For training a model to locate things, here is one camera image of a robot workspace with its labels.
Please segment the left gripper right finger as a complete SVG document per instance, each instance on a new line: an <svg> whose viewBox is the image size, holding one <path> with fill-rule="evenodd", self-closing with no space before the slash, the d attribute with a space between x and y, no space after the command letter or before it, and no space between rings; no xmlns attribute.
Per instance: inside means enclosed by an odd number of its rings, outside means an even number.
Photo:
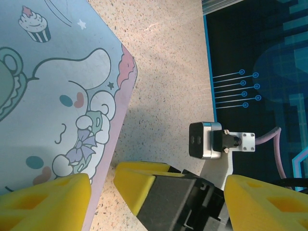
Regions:
<svg viewBox="0 0 308 231"><path fill-rule="evenodd" d="M308 195L229 175L225 202L233 231L308 231Z"/></svg>

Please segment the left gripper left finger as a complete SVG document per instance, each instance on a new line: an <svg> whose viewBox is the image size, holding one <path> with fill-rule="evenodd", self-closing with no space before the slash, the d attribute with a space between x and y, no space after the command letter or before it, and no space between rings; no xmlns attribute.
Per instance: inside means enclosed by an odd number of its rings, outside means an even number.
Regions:
<svg viewBox="0 0 308 231"><path fill-rule="evenodd" d="M0 231L81 231L91 197L86 173L0 196Z"/></svg>

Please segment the cartoon print tin box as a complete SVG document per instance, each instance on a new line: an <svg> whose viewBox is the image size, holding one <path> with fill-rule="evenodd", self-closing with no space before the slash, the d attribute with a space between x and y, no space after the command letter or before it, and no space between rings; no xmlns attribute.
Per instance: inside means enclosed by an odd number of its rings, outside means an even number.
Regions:
<svg viewBox="0 0 308 231"><path fill-rule="evenodd" d="M86 173L89 231L136 78L90 0L0 0L0 195Z"/></svg>

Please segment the blue table edge strip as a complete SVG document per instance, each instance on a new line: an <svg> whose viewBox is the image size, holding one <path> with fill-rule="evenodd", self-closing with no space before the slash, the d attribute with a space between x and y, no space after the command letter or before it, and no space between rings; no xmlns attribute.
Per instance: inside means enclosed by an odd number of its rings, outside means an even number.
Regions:
<svg viewBox="0 0 308 231"><path fill-rule="evenodd" d="M215 93L214 93L214 84L213 84L213 73L212 73L212 65L211 65L211 57L210 57L210 46L209 46L209 37L208 37L208 29L206 16L203 15L204 28L205 28L205 43L206 43L206 51L207 51L207 60L208 60L208 68L209 68L209 78L210 78L210 87L211 87L211 97L212 97L212 105L213 105L213 115L214 121L217 122L217 112L216 112L216 102L215 102Z"/></svg>

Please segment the aluminium frame post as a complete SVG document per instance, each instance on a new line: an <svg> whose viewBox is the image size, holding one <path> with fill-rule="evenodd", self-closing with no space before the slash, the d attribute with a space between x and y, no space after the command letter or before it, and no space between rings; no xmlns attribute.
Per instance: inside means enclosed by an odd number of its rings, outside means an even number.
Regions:
<svg viewBox="0 0 308 231"><path fill-rule="evenodd" d="M203 15L213 13L243 0L202 0Z"/></svg>

